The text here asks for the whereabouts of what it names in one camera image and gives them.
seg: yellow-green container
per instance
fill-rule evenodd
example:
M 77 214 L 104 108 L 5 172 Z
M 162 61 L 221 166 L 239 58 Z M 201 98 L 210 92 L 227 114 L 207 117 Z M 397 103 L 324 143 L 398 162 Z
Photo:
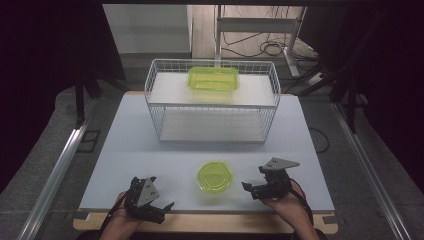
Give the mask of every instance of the yellow-green container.
M 188 72 L 187 85 L 193 90 L 234 91 L 239 85 L 236 68 L 192 67 Z
M 197 182 L 205 192 L 219 193 L 230 186 L 233 174 L 223 161 L 212 161 L 197 172 Z

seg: person's arm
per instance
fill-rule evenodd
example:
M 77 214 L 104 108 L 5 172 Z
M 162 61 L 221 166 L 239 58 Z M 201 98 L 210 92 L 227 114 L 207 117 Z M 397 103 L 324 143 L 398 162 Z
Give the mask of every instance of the person's arm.
M 137 231 L 138 226 L 143 222 L 142 220 L 131 217 L 127 210 L 124 208 L 124 202 L 112 215 L 110 222 L 104 229 L 100 240 L 126 240 Z
M 302 190 L 299 185 L 292 181 L 293 189 L 301 196 Z M 281 199 L 262 199 L 265 205 L 274 209 L 274 211 L 287 222 L 302 240 L 319 240 L 319 237 L 309 221 L 303 204 L 293 194 L 288 193 Z

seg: white table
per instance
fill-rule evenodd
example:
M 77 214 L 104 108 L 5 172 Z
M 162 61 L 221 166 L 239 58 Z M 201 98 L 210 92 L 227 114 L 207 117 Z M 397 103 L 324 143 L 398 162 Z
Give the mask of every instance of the white table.
M 297 97 L 281 97 L 264 144 L 189 144 L 160 143 L 144 95 L 129 92 L 119 106 L 80 209 L 106 212 L 118 193 L 129 188 L 134 176 L 156 176 L 161 197 L 152 205 L 163 207 L 175 202 L 172 215 L 270 213 L 260 201 L 252 200 L 241 182 L 264 184 L 258 166 L 272 157 L 299 162 L 299 167 L 287 172 L 307 193 L 313 212 L 334 212 Z M 223 193 L 203 192 L 196 182 L 197 170 L 212 160 L 225 161 L 233 173 L 233 182 Z

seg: white wire basket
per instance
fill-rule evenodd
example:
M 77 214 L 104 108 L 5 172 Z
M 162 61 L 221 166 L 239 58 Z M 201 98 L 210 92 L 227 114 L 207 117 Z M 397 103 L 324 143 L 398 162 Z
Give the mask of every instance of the white wire basket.
M 187 86 L 192 67 L 233 67 L 239 88 L 199 98 Z M 160 141 L 264 143 L 280 101 L 272 62 L 155 59 L 145 97 Z

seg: wire mesh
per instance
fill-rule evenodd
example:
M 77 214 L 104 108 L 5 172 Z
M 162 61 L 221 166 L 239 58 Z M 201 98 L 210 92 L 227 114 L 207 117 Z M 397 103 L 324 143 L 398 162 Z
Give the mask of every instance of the wire mesh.
M 188 73 L 192 67 L 236 68 L 239 74 L 268 76 L 274 105 L 152 104 L 158 73 Z M 155 59 L 145 83 L 145 97 L 159 140 L 265 142 L 280 100 L 280 84 L 272 62 Z

